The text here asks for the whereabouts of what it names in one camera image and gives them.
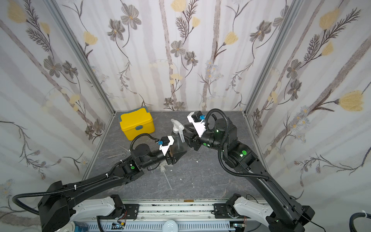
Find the grey translucent spray bottle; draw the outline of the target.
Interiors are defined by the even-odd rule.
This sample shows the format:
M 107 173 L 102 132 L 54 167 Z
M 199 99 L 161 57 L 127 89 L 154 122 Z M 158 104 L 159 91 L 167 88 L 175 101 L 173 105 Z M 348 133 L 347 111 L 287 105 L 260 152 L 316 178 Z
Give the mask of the grey translucent spray bottle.
M 173 156 L 184 155 L 187 152 L 186 142 L 182 142 L 181 137 L 178 133 L 172 132 L 171 136 L 174 139 L 173 145 L 170 146 L 170 152 Z

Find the clear spray nozzle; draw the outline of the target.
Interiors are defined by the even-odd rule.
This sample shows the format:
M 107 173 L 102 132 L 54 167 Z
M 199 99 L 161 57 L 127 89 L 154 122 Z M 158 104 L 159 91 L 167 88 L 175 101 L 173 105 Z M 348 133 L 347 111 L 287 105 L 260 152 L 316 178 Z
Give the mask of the clear spray nozzle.
M 183 130 L 185 129 L 184 125 L 175 119 L 171 119 L 171 122 L 173 124 L 173 133 L 178 134 L 180 136 L 181 142 L 184 143 L 185 142 L 183 132 Z
M 169 188 L 170 188 L 170 190 L 172 190 L 173 188 L 172 188 L 172 186 L 171 186 L 171 184 L 170 184 L 170 182 L 169 182 L 169 179 L 168 179 L 168 177 L 167 177 L 167 175 L 166 175 L 166 167 L 165 167 L 165 164 L 160 164 L 160 171 L 161 171 L 161 173 L 163 173 L 163 175 L 164 175 L 164 177 L 165 177 L 165 179 L 166 179 L 166 181 L 167 181 L 167 183 L 168 183 L 168 185 L 169 185 Z

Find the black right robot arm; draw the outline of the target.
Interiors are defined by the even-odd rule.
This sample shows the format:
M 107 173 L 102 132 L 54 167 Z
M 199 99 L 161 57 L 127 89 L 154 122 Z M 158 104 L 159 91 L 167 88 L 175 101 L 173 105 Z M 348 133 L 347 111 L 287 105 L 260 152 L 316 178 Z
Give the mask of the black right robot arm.
M 225 214 L 231 218 L 247 217 L 268 227 L 271 232 L 303 232 L 304 226 L 315 215 L 310 206 L 303 206 L 291 197 L 272 178 L 253 150 L 241 143 L 237 127 L 223 118 L 217 119 L 214 128 L 207 131 L 205 117 L 189 115 L 184 138 L 194 150 L 201 146 L 220 151 L 218 160 L 228 173 L 246 178 L 263 196 L 266 205 L 234 194 L 225 203 Z

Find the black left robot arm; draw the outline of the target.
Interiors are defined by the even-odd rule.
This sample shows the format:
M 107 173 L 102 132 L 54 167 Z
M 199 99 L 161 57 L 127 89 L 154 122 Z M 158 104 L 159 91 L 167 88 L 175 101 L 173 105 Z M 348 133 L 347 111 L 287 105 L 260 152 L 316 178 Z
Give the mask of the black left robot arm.
M 151 151 L 147 144 L 140 144 L 123 161 L 116 163 L 107 173 L 85 181 L 51 184 L 38 203 L 43 232 L 54 232 L 65 226 L 77 214 L 77 205 L 103 191 L 126 185 L 144 175 L 144 169 L 166 161 L 176 164 L 187 148 L 170 146 L 165 152 Z

